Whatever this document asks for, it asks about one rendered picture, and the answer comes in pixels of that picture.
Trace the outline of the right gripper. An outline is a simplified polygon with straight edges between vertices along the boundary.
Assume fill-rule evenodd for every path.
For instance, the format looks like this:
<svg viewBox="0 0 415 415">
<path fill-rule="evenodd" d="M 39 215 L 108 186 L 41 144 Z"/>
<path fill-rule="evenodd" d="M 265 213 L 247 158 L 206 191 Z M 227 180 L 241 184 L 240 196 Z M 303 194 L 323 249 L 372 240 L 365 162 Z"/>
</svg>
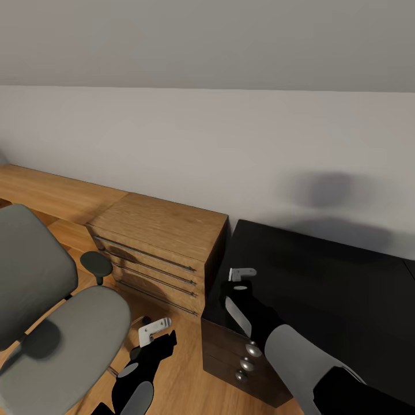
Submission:
<svg viewBox="0 0 415 415">
<path fill-rule="evenodd" d="M 247 281 L 238 281 L 238 282 L 233 282 L 231 279 L 229 281 L 223 281 L 221 284 L 221 289 L 222 289 L 222 294 L 224 297 L 227 297 L 230 292 L 231 292 L 231 288 L 234 287 L 235 285 L 244 285 L 247 286 L 249 291 L 252 293 L 252 285 L 251 285 L 251 281 L 247 280 Z"/>
</svg>

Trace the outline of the swivel chair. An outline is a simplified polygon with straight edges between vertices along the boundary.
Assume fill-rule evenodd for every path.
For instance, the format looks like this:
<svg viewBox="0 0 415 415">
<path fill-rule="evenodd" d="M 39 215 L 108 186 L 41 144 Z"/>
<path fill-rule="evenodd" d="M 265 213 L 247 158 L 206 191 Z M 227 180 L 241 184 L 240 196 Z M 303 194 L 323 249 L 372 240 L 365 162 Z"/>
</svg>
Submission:
<svg viewBox="0 0 415 415">
<path fill-rule="evenodd" d="M 122 347 L 132 321 L 126 298 L 103 286 L 113 272 L 96 251 L 80 262 L 97 285 L 74 296 L 74 259 L 26 205 L 0 209 L 0 352 L 19 344 L 0 369 L 0 405 L 7 415 L 65 415 L 96 384 Z M 65 299 L 28 335 L 25 332 Z"/>
</svg>

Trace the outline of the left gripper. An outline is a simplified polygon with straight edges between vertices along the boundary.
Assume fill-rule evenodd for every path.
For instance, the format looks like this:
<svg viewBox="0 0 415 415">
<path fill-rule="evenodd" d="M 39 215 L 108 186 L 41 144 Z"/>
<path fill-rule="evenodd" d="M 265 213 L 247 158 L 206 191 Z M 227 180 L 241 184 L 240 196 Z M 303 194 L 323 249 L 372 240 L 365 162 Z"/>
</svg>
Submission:
<svg viewBox="0 0 415 415">
<path fill-rule="evenodd" d="M 131 361 L 143 353 L 150 353 L 154 355 L 157 361 L 157 369 L 161 360 L 166 359 L 173 354 L 173 346 L 177 345 L 175 330 L 171 334 L 165 334 L 154 339 L 150 344 L 133 348 L 130 352 Z"/>
</svg>

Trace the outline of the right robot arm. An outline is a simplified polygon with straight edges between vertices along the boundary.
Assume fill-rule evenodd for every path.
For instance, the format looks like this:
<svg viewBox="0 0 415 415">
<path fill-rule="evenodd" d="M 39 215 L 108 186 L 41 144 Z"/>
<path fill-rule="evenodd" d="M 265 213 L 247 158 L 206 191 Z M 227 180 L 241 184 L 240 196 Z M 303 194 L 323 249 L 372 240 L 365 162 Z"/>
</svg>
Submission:
<svg viewBox="0 0 415 415">
<path fill-rule="evenodd" d="M 286 384 L 305 415 L 415 415 L 415 407 L 370 387 L 355 371 L 302 337 L 252 295 L 254 268 L 221 284 L 228 313 Z"/>
</svg>

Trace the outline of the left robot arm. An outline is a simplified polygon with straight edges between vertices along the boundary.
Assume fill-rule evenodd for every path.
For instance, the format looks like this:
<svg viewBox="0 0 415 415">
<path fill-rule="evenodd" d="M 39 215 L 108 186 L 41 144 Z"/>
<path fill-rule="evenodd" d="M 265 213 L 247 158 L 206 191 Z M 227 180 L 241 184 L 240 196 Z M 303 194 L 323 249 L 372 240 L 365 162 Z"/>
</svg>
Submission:
<svg viewBox="0 0 415 415">
<path fill-rule="evenodd" d="M 177 345 L 175 330 L 156 339 L 150 335 L 171 324 L 171 318 L 167 317 L 138 330 L 139 346 L 131 350 L 131 361 L 117 375 L 112 390 L 115 413 L 101 402 L 91 415 L 145 415 L 153 400 L 153 379 L 159 363 L 172 356 L 173 346 Z"/>
</svg>

